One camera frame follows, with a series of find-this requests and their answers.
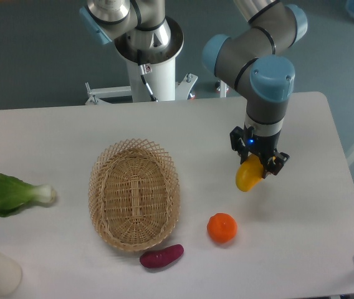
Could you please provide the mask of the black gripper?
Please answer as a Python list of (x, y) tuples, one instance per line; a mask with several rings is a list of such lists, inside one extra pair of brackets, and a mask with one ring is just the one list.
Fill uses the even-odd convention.
[(268, 175), (278, 175), (290, 156), (284, 152), (277, 151), (277, 144), (280, 131), (271, 136), (260, 136), (255, 134), (253, 127), (241, 128), (236, 126), (229, 134), (231, 148), (240, 157), (240, 163), (244, 163), (249, 154), (256, 155), (263, 166), (262, 178)]

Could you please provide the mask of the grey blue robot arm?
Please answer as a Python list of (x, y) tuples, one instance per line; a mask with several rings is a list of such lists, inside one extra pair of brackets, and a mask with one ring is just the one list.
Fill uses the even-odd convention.
[[(242, 162), (257, 156), (262, 176), (276, 175), (289, 156), (277, 150), (295, 69), (281, 53), (307, 31), (307, 16), (280, 1), (237, 1), (249, 24), (237, 38), (218, 34), (202, 53), (205, 68), (247, 101), (243, 127), (231, 131), (232, 149)], [(129, 68), (132, 98), (138, 102), (176, 100), (174, 65), (184, 35), (166, 15), (164, 1), (88, 1), (79, 11), (101, 44), (114, 43)]]

